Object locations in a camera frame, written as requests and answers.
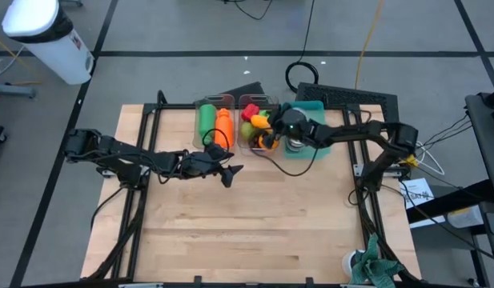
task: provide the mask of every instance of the black wire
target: black wire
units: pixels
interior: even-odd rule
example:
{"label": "black wire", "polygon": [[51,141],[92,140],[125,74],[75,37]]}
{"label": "black wire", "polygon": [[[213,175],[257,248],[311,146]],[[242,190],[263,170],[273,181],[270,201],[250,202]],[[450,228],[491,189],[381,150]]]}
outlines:
{"label": "black wire", "polygon": [[440,134],[450,130],[451,128],[453,128],[456,124],[462,122],[468,115],[466,114],[465,116],[463,116],[460,120],[458,120],[457,122],[453,123],[451,126],[449,126],[448,128],[444,129],[444,130],[441,130],[440,132],[434,134],[433,136],[431,136],[424,144],[423,146],[427,145],[433,138],[439,136]]}
{"label": "black wire", "polygon": [[352,190],[352,191],[348,194],[348,198],[347,198],[348,203],[350,203],[350,205],[352,205],[352,206],[358,206],[358,205],[360,205],[360,204],[364,203],[364,202],[366,201],[366,199],[367,199],[367,196],[369,196],[369,193],[368,193],[367,191],[363,191],[363,192],[367,192],[367,193],[366,193],[366,195],[364,195],[364,196],[363,196],[363,198],[362,198],[362,200],[361,200],[360,202],[358,202],[358,203],[354,203],[354,202],[352,202],[352,201],[351,201],[351,196],[353,195],[353,192],[355,192],[355,191],[356,191],[356,189]]}
{"label": "black wire", "polygon": [[120,191],[122,191],[124,189],[124,187],[120,187],[118,188],[118,190],[116,190],[112,195],[110,195],[110,197],[106,198],[106,200],[104,200],[101,204],[99,204],[99,206],[97,206],[97,209],[95,209],[94,213],[92,214],[92,219],[90,220],[90,230],[92,230],[92,228],[94,227],[94,220],[95,220],[95,216],[97,216],[97,213],[111,200],[113,199],[115,196],[118,195],[118,193],[120,193]]}
{"label": "black wire", "polygon": [[441,182],[442,182],[442,183],[444,183],[444,184],[448,184],[449,186],[451,186],[451,187],[453,187],[453,188],[456,188],[456,189],[458,189],[459,191],[462,191],[462,192],[464,192],[464,193],[466,193],[466,194],[469,194],[469,195],[473,196],[474,198],[478,198],[479,200],[482,200],[482,201],[494,202],[493,200],[488,200],[488,199],[485,199],[485,198],[483,198],[483,197],[481,197],[481,196],[479,196],[479,195],[476,195],[476,194],[474,194],[474,193],[471,193],[471,192],[469,192],[469,191],[465,190],[465,189],[464,189],[464,188],[462,188],[462,187],[458,187],[458,186],[456,186],[456,185],[451,184],[451,183],[450,183],[450,182],[448,182],[448,181],[445,181],[445,180],[443,180],[443,179],[441,179],[441,178],[438,178],[438,177],[436,177],[435,175],[433,175],[432,173],[430,173],[430,172],[428,172],[428,171],[426,171],[426,170],[423,170],[422,168],[419,168],[419,167],[416,167],[416,168],[417,168],[417,169],[419,169],[419,170],[421,170],[421,171],[423,171],[424,173],[426,173],[426,174],[428,174],[428,175],[432,176],[434,179],[439,180],[439,181],[441,181]]}
{"label": "black wire", "polygon": [[350,110],[351,112],[361,112],[361,113],[367,113],[367,120],[364,123],[370,122],[372,120],[372,112],[369,110],[362,110],[362,109],[356,109],[356,110]]}
{"label": "black wire", "polygon": [[307,167],[304,171],[302,171],[302,172],[300,172],[300,173],[297,173],[297,174],[293,174],[293,173],[289,173],[289,172],[287,172],[286,170],[284,170],[284,169],[283,169],[283,168],[282,168],[282,167],[281,167],[281,166],[280,166],[280,165],[279,165],[279,164],[278,164],[275,160],[273,160],[272,158],[269,158],[269,157],[268,157],[268,156],[266,156],[266,155],[262,155],[262,154],[257,153],[254,149],[252,149],[252,147],[250,147],[250,151],[251,151],[253,154],[257,155],[257,156],[259,156],[259,157],[261,157],[261,158],[265,158],[266,160],[270,161],[273,165],[275,165],[275,167],[279,168],[279,170],[280,170],[282,173],[286,174],[287,176],[291,176],[291,177],[299,177],[299,176],[302,176],[302,175],[306,174],[306,173],[309,171],[309,169],[311,169],[312,164],[314,163],[314,160],[316,159],[316,155],[318,154],[318,149],[316,149],[316,150],[314,151],[314,155],[312,155],[312,160],[311,160],[311,162],[309,163],[309,166],[308,166],[308,167]]}
{"label": "black wire", "polygon": [[458,132],[456,132],[456,133],[454,133],[454,134],[445,134],[443,137],[441,137],[441,138],[439,138],[439,139],[435,140],[434,142],[429,142],[427,145],[430,145],[430,144],[431,144],[431,146],[430,146],[430,147],[428,147],[428,148],[427,148],[427,150],[429,150],[430,148],[432,148],[432,147],[433,147],[433,145],[434,145],[434,144],[436,144],[436,143],[442,142],[442,141],[444,141],[444,140],[446,140],[446,139],[449,139],[449,138],[451,138],[451,137],[453,137],[453,136],[456,136],[456,135],[458,135],[458,134],[460,134],[460,133],[462,133],[462,132],[464,132],[464,131],[466,131],[466,130],[469,130],[469,128],[471,128],[471,127],[472,127],[472,125],[470,125],[470,126],[468,126],[468,127],[464,127],[464,126],[465,126],[465,124],[468,124],[468,123],[469,123],[469,122],[466,122],[466,123],[462,124],[462,126],[461,126],[461,127],[457,128],[457,129],[455,129],[455,130],[451,130],[451,131],[450,131],[450,132],[454,132],[454,131],[458,131],[458,129],[463,128],[462,130],[460,130],[460,131],[458,131]]}
{"label": "black wire", "polygon": [[[405,193],[407,194],[407,197],[408,197],[408,200],[410,200],[410,203],[412,203],[412,205],[414,206],[414,208],[416,209],[416,211],[418,211],[420,214],[422,214],[425,218],[427,218],[428,220],[431,220],[432,222],[434,222],[435,224],[437,224],[438,226],[440,226],[442,229],[446,230],[449,234],[451,234],[452,236],[458,238],[460,241],[464,242],[465,244],[469,245],[471,248],[473,248],[474,250],[482,253],[483,255],[491,258],[494,260],[494,256],[492,254],[490,254],[489,252],[486,252],[485,250],[482,250],[478,247],[476,247],[476,245],[470,243],[469,241],[463,239],[462,237],[460,237],[457,233],[449,230],[449,228],[447,228],[446,226],[444,226],[442,223],[439,223],[437,222],[434,218],[430,217],[428,214],[426,214],[423,210],[421,210],[415,203],[414,201],[410,198],[410,196],[408,195],[408,188],[407,188],[407,185],[405,185],[405,183],[403,182],[400,182],[401,184],[403,184],[404,188],[405,188]],[[399,195],[401,195],[403,197],[403,195],[396,189],[392,188],[392,187],[389,187],[389,186],[386,186],[387,188],[395,191],[396,193],[398,193]]]}
{"label": "black wire", "polygon": [[290,64],[286,68],[286,84],[287,84],[287,86],[289,86],[289,89],[291,89],[291,91],[293,91],[294,93],[297,93],[298,89],[296,87],[294,87],[291,84],[291,82],[289,81],[289,73],[291,72],[291,69],[293,69],[293,67],[295,67],[295,66],[304,66],[304,67],[308,68],[312,72],[312,75],[314,76],[314,84],[318,84],[318,81],[319,81],[319,74],[318,74],[318,70],[316,69],[316,67],[314,67],[310,63],[302,62],[302,58],[305,55],[305,48],[307,47],[307,39],[309,37],[309,29],[311,28],[312,11],[314,10],[314,1],[315,0],[312,0],[311,13],[309,14],[309,22],[307,23],[307,32],[305,33],[305,41],[303,42],[302,54],[300,55],[300,58],[296,62],[293,62],[292,64]]}
{"label": "black wire", "polygon": [[312,0],[312,4],[311,4],[311,12],[309,13],[309,21],[307,22],[307,32],[305,33],[305,41],[303,42],[302,54],[300,55],[300,58],[298,59],[297,62],[300,62],[300,60],[302,60],[303,55],[305,54],[305,47],[307,47],[307,39],[309,38],[309,29],[311,28],[312,11],[314,10],[314,1],[315,0]]}
{"label": "black wire", "polygon": [[231,149],[231,144],[229,144],[229,140],[227,139],[227,136],[225,135],[225,133],[224,133],[223,131],[221,131],[220,129],[216,129],[216,128],[209,129],[209,130],[208,130],[208,131],[204,134],[204,136],[202,137],[202,144],[203,144],[204,146],[206,145],[206,143],[204,142],[204,139],[205,139],[205,138],[206,138],[206,136],[207,136],[210,132],[212,132],[212,131],[218,131],[218,132],[220,132],[220,133],[223,135],[223,137],[225,138],[225,143],[227,144],[227,152],[226,152],[226,153],[225,153],[225,154],[224,154],[224,155],[223,155],[220,159],[218,159],[218,160],[213,160],[212,162],[211,162],[211,161],[204,161],[204,160],[196,160],[196,159],[195,159],[195,161],[200,161],[200,162],[205,162],[205,163],[217,163],[217,162],[220,162],[220,161],[224,160],[224,159],[225,159],[225,157],[229,154],[229,151],[230,151],[230,149]]}
{"label": "black wire", "polygon": [[[462,127],[464,127],[465,124],[468,124],[468,123],[469,122],[466,122],[466,123],[460,125],[459,127],[457,127],[456,129],[451,130],[451,131],[448,131],[448,133],[457,131],[458,129],[461,129]],[[421,152],[419,155],[417,155],[416,158],[419,158],[421,155],[423,155],[423,153],[425,153],[426,151],[429,151],[436,143],[439,143],[439,142],[442,142],[444,140],[447,140],[447,139],[449,139],[451,137],[454,137],[454,136],[456,136],[456,135],[458,135],[458,134],[460,134],[460,133],[462,133],[462,132],[464,132],[466,130],[469,130],[471,127],[472,127],[472,125],[469,126],[469,127],[464,128],[464,129],[462,129],[462,130],[460,130],[460,131],[458,131],[458,132],[456,132],[454,134],[448,134],[448,133],[446,133],[445,135],[443,135],[441,138],[435,140],[434,142],[429,142],[428,144],[423,144],[423,145],[417,147],[417,148],[424,148],[424,151]]]}
{"label": "black wire", "polygon": [[239,6],[238,2],[242,2],[242,1],[231,1],[231,2],[233,2],[236,5],[236,7],[238,7],[238,9],[241,12],[243,12],[246,16],[248,16],[248,17],[250,17],[250,18],[252,18],[254,20],[261,20],[261,19],[264,18],[264,15],[266,15],[266,12],[268,12],[268,9],[270,9],[270,6],[271,6],[271,3],[273,2],[273,0],[270,0],[270,2],[268,3],[268,6],[266,7],[263,15],[261,17],[259,17],[259,18],[254,17],[254,16],[250,15],[249,13],[245,12],[245,10],[241,9],[241,7]]}
{"label": "black wire", "polygon": [[[386,187],[386,188],[389,188],[389,189],[393,189],[393,190],[394,190],[394,188],[391,188],[391,187],[389,187],[389,186],[387,186],[387,185],[382,184],[382,186],[383,186],[383,187]],[[353,192],[355,192],[355,189],[354,189],[354,190],[352,190],[352,191],[348,194],[348,198],[347,198],[348,203],[350,203],[350,205],[352,205],[352,206],[358,206],[358,205],[360,205],[360,204],[364,203],[364,202],[366,201],[366,199],[367,199],[367,196],[369,196],[369,193],[366,193],[366,195],[362,198],[362,200],[360,201],[360,203],[354,203],[354,202],[352,202],[352,201],[351,201],[351,196],[353,195]],[[410,194],[414,194],[414,195],[417,195],[417,196],[421,196],[421,197],[424,197],[424,198],[431,198],[431,199],[435,198],[435,197],[433,197],[433,196],[431,196],[431,195],[419,194],[419,193],[410,192],[410,191],[409,191],[408,193],[410,193]]]}

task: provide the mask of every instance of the white paper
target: white paper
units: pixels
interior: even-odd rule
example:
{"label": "white paper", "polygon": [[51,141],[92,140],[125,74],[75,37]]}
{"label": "white paper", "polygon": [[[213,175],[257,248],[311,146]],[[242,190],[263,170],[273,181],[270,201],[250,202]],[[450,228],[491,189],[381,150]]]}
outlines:
{"label": "white paper", "polygon": [[[404,183],[408,188],[408,195],[411,197],[414,204],[419,205],[433,199],[433,193],[430,190],[430,186],[426,182],[425,178],[407,180],[404,181]],[[407,194],[405,192],[405,187],[403,186],[403,184],[400,184],[400,191],[401,194],[405,197],[405,208],[406,209],[412,208],[413,205],[410,202],[410,200],[408,200],[407,198]],[[446,221],[446,219],[444,219],[443,216],[437,216],[433,219],[439,223]],[[431,224],[435,224],[435,223],[432,220],[427,219],[416,223],[412,223],[410,225],[410,228],[413,229],[421,226],[428,226]]]}

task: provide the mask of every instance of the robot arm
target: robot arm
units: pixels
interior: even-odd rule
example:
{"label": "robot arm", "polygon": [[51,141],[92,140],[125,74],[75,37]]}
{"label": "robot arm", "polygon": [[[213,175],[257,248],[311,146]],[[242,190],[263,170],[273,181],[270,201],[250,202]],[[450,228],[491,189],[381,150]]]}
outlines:
{"label": "robot arm", "polygon": [[69,133],[65,149],[68,162],[93,162],[98,165],[100,174],[111,172],[117,175],[120,183],[129,188],[142,184],[142,175],[148,170],[164,178],[182,180],[222,176],[222,184],[230,187],[232,179],[243,166],[222,167],[220,161],[234,156],[220,146],[211,143],[203,152],[189,153],[187,150],[173,152],[150,152],[102,136],[97,130],[74,129]]}
{"label": "robot arm", "polygon": [[[414,153],[418,134],[416,128],[398,122],[370,121],[351,126],[330,127],[307,119],[304,113],[292,109],[288,103],[274,110],[268,118],[268,123],[273,131],[263,138],[263,144],[268,148],[282,136],[316,149],[329,147],[337,142],[376,142],[384,152],[375,161],[364,163],[362,175],[357,183],[359,187],[374,191],[380,189],[385,170]],[[381,135],[382,132],[388,133],[388,139]]]}

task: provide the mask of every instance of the wooden table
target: wooden table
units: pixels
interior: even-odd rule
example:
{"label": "wooden table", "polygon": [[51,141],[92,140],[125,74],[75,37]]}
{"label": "wooden table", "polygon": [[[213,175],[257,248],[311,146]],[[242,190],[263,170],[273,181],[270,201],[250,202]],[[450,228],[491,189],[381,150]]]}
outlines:
{"label": "wooden table", "polygon": [[[119,141],[135,145],[142,108],[122,107],[115,134]],[[383,120],[379,106],[361,109]],[[327,110],[326,120],[330,126],[343,125],[342,112]],[[163,110],[155,150],[196,150],[194,121],[194,110]],[[372,159],[381,152],[374,142],[368,142],[368,150]],[[219,177],[172,179],[166,185],[151,177],[135,281],[193,282],[201,275],[204,282],[301,283],[306,277],[318,283],[348,282],[341,258],[363,249],[363,238],[357,208],[347,202],[354,187],[347,144],[334,144],[330,154],[298,178],[238,147],[234,152],[230,164],[245,167],[229,189]],[[278,153],[274,158],[293,173],[309,163]],[[384,179],[384,185],[399,189],[395,179]],[[100,201],[117,187],[116,179],[104,180]],[[378,197],[389,246],[419,278],[403,199],[386,188]],[[125,198],[126,193],[118,196],[95,219],[82,276],[94,272],[115,244]],[[129,252],[127,247],[121,275]]]}

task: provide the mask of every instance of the metal bracket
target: metal bracket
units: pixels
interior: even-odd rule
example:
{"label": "metal bracket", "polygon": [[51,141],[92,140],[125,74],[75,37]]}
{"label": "metal bracket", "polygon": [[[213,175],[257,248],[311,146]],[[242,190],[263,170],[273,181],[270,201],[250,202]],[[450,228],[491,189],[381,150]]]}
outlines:
{"label": "metal bracket", "polygon": [[314,279],[312,277],[305,278],[305,288],[314,288]]}
{"label": "metal bracket", "polygon": [[200,288],[202,286],[202,276],[195,275],[193,277],[193,288]]}
{"label": "metal bracket", "polygon": [[[398,171],[400,165],[393,164],[391,167],[385,171],[384,177],[398,178],[401,177],[401,172]],[[354,164],[353,172],[356,177],[360,177],[362,175],[362,170],[364,169],[364,164]]]}

